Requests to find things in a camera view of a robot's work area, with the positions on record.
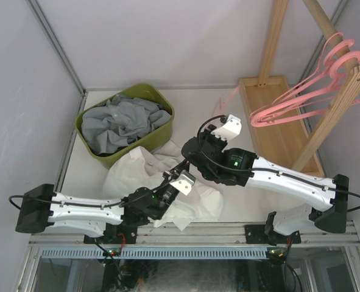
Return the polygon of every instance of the wooden rack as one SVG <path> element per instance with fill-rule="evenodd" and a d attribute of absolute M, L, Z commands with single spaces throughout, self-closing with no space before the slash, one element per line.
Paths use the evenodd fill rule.
<path fill-rule="evenodd" d="M 326 39 L 337 32 L 317 0 L 303 0 L 303 2 Z M 287 4 L 288 0 L 274 2 L 259 77 L 241 78 L 239 81 L 248 118 L 252 111 L 270 104 L 289 89 L 284 76 L 269 76 Z M 342 40 L 337 35 L 329 43 L 335 47 Z M 347 53 L 349 48 L 345 46 L 337 52 L 337 56 L 341 57 Z M 254 128 L 248 123 L 255 151 L 276 164 L 311 175 L 323 176 L 324 172 L 316 151 L 348 110 L 352 101 L 360 94 L 360 64 L 356 59 L 349 59 L 344 63 L 344 68 L 348 74 L 347 78 L 312 133 L 308 134 L 302 120 L 262 128 Z M 281 117 L 292 115 L 293 113 L 287 113 Z"/>

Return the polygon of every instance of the wooden rod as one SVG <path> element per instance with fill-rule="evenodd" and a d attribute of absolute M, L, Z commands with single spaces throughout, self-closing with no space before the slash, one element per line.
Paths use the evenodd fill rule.
<path fill-rule="evenodd" d="M 293 170 L 302 170 L 359 94 L 360 65 L 352 69 L 321 120 L 309 135 L 309 138 L 294 160 Z"/>
<path fill-rule="evenodd" d="M 312 17 L 314 18 L 315 22 L 318 24 L 320 30 L 322 31 L 323 35 L 325 36 L 326 40 L 328 40 L 332 35 L 337 33 L 336 28 L 333 26 L 333 23 L 331 23 L 329 17 L 323 10 L 322 6 L 320 6 L 319 2 L 317 0 L 303 0 L 304 4 L 306 4 L 307 9 L 311 13 Z M 341 41 L 343 41 L 342 37 L 340 35 L 334 36 L 332 39 L 330 39 L 329 44 L 332 47 L 335 47 L 338 45 Z M 338 52 L 336 55 L 338 57 L 342 57 L 343 55 L 349 53 L 350 50 L 348 46 L 344 46 Z M 352 58 L 344 62 L 344 68 L 349 73 L 354 67 L 358 66 L 357 59 Z"/>
<path fill-rule="evenodd" d="M 276 47 L 278 44 L 278 37 L 280 36 L 281 27 L 285 11 L 287 8 L 288 0 L 275 0 L 273 5 L 272 20 L 270 22 L 269 34 L 267 36 L 263 63 L 259 70 L 258 87 L 266 87 L 267 79 L 269 78 L 272 70 L 273 60 L 276 54 Z"/>

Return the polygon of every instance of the olive green bin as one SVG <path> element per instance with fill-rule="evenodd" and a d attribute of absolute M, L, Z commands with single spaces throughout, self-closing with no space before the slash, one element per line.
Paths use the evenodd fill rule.
<path fill-rule="evenodd" d="M 91 108 L 88 108 L 87 110 L 80 113 L 76 119 L 75 126 L 78 135 L 81 137 L 82 142 L 85 144 L 86 149 L 88 150 L 89 154 L 99 160 L 106 168 L 110 169 L 111 166 L 119 160 L 123 155 L 128 153 L 130 150 L 134 149 L 135 147 L 142 146 L 146 148 L 148 151 L 152 151 L 159 146 L 165 144 L 168 140 L 170 140 L 172 136 L 172 124 L 174 119 L 174 109 L 172 105 L 160 94 L 160 92 L 155 89 L 152 85 L 147 83 L 139 83 L 137 85 L 134 85 L 126 90 L 121 91 L 121 93 L 124 93 L 125 95 L 134 98 L 139 97 L 140 99 L 149 100 L 151 102 L 156 102 L 162 105 L 162 108 L 167 111 L 169 114 L 172 115 L 170 120 L 164 124 L 163 126 L 159 127 L 155 131 L 151 132 L 147 136 L 144 136 L 143 138 L 137 140 L 133 144 L 129 145 L 128 147 L 117 151 L 115 154 L 112 154 L 110 156 L 98 156 L 95 155 L 91 149 L 89 148 L 88 144 L 84 140 L 82 136 L 81 131 L 81 125 L 82 125 L 82 116 L 85 114 L 88 110 L 91 108 L 95 108 L 99 105 L 102 105 L 107 100 L 112 99 L 114 96 L 110 97 L 109 99 L 106 99 L 102 102 L 99 102 L 97 105 L 92 106 Z"/>

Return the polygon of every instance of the white tabletop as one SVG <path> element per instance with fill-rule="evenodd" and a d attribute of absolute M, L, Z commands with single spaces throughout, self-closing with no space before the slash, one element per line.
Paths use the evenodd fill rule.
<path fill-rule="evenodd" d="M 166 89 L 161 90 L 175 110 L 172 141 L 179 147 L 196 135 L 201 124 L 211 117 L 220 97 L 232 89 Z M 91 91 L 85 108 L 116 94 L 117 91 Z M 247 126 L 241 96 L 237 93 L 223 110 L 224 114 L 234 114 L 242 120 L 241 134 L 232 140 L 227 148 L 238 147 L 254 151 Z M 97 198 L 108 170 L 87 152 L 79 136 L 76 137 L 69 166 L 63 183 L 62 193 L 84 198 Z M 191 169 L 200 181 L 219 190 L 225 198 L 221 222 L 265 221 L 272 211 L 287 210 L 302 204 L 299 200 L 269 190 L 254 187 L 224 186 L 205 181 L 200 173 Z"/>

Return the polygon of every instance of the crumpled fabric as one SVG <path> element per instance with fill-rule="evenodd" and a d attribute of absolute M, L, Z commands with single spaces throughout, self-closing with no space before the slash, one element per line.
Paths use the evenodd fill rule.
<path fill-rule="evenodd" d="M 101 196 L 123 198 L 140 187 L 153 189 L 163 180 L 162 174 L 183 160 L 181 149 L 172 141 L 164 144 L 153 154 L 143 147 L 136 147 L 119 159 L 109 170 Z M 154 227 L 173 222 L 184 230 L 191 222 L 217 222 L 224 206 L 222 194 L 196 181 L 188 196 L 179 193 L 163 215 L 154 221 Z"/>
<path fill-rule="evenodd" d="M 158 103 L 119 93 L 82 116 L 82 136 L 94 154 L 113 154 L 166 124 L 170 118 Z"/>

